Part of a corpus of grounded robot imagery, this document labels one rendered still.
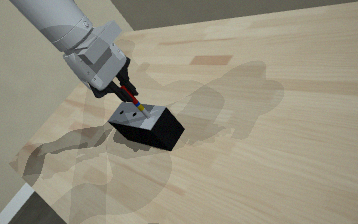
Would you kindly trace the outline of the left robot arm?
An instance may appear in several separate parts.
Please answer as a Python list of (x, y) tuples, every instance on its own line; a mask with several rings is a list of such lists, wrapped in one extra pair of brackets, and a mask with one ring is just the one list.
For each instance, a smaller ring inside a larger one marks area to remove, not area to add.
[[(60, 52), (81, 50), (78, 56), (93, 65), (122, 32), (112, 20), (93, 24), (74, 0), (9, 0)], [(92, 28), (92, 29), (91, 29)]]

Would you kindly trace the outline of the black rectangular block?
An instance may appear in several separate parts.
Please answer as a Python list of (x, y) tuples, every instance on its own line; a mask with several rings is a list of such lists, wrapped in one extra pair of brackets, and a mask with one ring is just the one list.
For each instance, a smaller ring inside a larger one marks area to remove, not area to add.
[(172, 151), (185, 128), (167, 107), (141, 105), (150, 118), (133, 103), (121, 102), (108, 122), (127, 140)]

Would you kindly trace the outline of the red and grey striped pin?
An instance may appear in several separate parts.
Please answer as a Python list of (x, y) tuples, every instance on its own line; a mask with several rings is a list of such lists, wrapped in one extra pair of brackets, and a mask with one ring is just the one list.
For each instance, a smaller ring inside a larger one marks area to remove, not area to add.
[(131, 94), (131, 92), (124, 85), (122, 85), (120, 88), (124, 89), (133, 98), (132, 103), (146, 116), (147, 119), (151, 117), (150, 113), (141, 105), (141, 103)]

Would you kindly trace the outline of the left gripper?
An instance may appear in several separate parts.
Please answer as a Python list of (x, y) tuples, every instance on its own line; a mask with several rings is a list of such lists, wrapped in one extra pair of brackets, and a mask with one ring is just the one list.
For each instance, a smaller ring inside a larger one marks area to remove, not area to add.
[(120, 86), (124, 85), (133, 96), (139, 94), (129, 81), (130, 58), (126, 57), (120, 48), (112, 42), (95, 64), (87, 65), (78, 56), (81, 50), (66, 50), (63, 58), (82, 83), (93, 91), (95, 97), (102, 98), (108, 93), (115, 93), (123, 102), (133, 102), (133, 98), (112, 81), (116, 76), (120, 81)]

